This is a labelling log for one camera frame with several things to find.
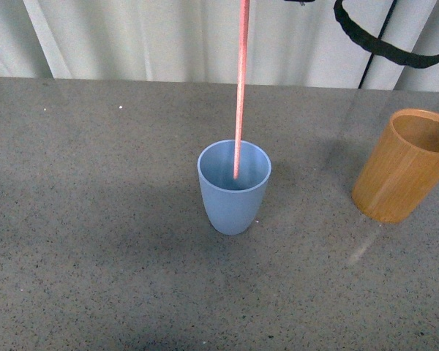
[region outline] table surface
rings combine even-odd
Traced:
[[[439,350],[439,184],[400,224],[350,198],[405,107],[439,93],[247,86],[272,172],[230,237],[196,162],[234,85],[0,78],[0,350]]]

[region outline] blue plastic cup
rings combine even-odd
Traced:
[[[271,173],[268,155],[241,141],[239,177],[234,179],[234,140],[223,140],[202,151],[197,168],[203,204],[213,227],[226,235],[244,232],[265,194]]]

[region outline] cup rim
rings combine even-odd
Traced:
[[[409,146],[420,150],[422,152],[428,153],[428,154],[436,154],[439,155],[438,151],[431,151],[431,150],[427,150],[425,148],[420,148],[419,146],[410,143],[408,140],[406,140],[403,136],[400,135],[400,133],[398,133],[398,131],[395,129],[394,126],[394,121],[395,119],[402,117],[402,116],[415,116],[415,117],[420,117],[420,118],[426,118],[426,119],[430,119],[431,121],[434,122],[438,122],[439,123],[439,113],[437,112],[433,112],[433,111],[428,111],[428,110],[422,110],[422,109],[418,109],[418,108],[404,108],[402,110],[398,110],[396,111],[390,118],[390,128],[392,130],[392,132],[397,136],[397,138],[399,140],[401,140],[403,143],[408,144]]]
[[[212,143],[212,144],[208,145],[206,148],[204,148],[204,150],[201,152],[201,154],[200,154],[200,156],[198,157],[198,160],[197,160],[197,170],[198,170],[198,175],[199,175],[199,176],[200,176],[200,177],[201,177],[201,178],[202,178],[202,179],[203,179],[208,185],[212,186],[213,188],[218,189],[218,190],[220,190],[220,191],[222,191],[222,192],[228,192],[228,193],[231,193],[231,194],[241,194],[241,193],[245,193],[245,192],[251,192],[251,191],[253,191],[253,190],[255,190],[255,189],[261,187],[264,183],[266,183],[266,182],[268,181],[268,179],[270,178],[270,174],[271,174],[271,161],[270,161],[269,155],[267,155],[267,153],[266,153],[266,152],[265,152],[260,146],[257,146],[257,145],[255,145],[254,143],[251,143],[251,142],[246,141],[246,140],[241,140],[241,143],[245,143],[245,144],[251,145],[251,146],[253,146],[254,148],[258,149],[258,150],[259,150],[259,151],[265,156],[265,159],[266,159],[267,164],[268,164],[268,166],[269,166],[269,169],[268,169],[268,171],[267,171],[266,176],[263,178],[263,180],[262,180],[259,184],[253,186],[252,188],[247,188],[247,189],[243,189],[243,190],[229,190],[229,189],[223,189],[223,188],[220,188],[219,186],[214,185],[212,182],[210,182],[208,179],[206,179],[206,177],[203,175],[203,172],[201,171],[201,168],[200,168],[200,160],[202,160],[203,155],[204,155],[204,154],[205,154],[210,148],[212,148],[212,147],[214,147],[214,146],[216,146],[216,145],[218,145],[218,144],[229,143],[229,142],[233,142],[233,143],[235,143],[235,140],[233,140],[233,139],[220,140],[220,141],[217,141],[217,142],[215,142],[215,143]]]

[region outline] black strap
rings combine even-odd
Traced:
[[[348,13],[343,9],[342,3],[343,0],[335,1],[335,18],[350,39],[366,51],[374,53],[375,55],[383,56],[396,64],[413,68],[427,68],[439,63],[439,54],[425,56],[416,53],[409,53],[394,47],[392,44],[373,37],[351,20]]]

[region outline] black cable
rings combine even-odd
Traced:
[[[380,33],[378,39],[382,39],[384,32],[386,31],[387,25],[389,24],[390,18],[392,17],[392,13],[395,10],[395,5],[397,5],[397,0],[393,0],[392,5],[390,5],[389,12],[387,12],[386,20],[383,22],[382,28],[380,29]],[[363,76],[361,77],[361,81],[359,82],[358,89],[361,89],[363,86],[364,80],[366,79],[367,72],[369,71],[369,67],[371,66],[372,60],[374,59],[375,54],[371,53],[369,57],[369,61],[367,62],[366,68],[364,69]]]

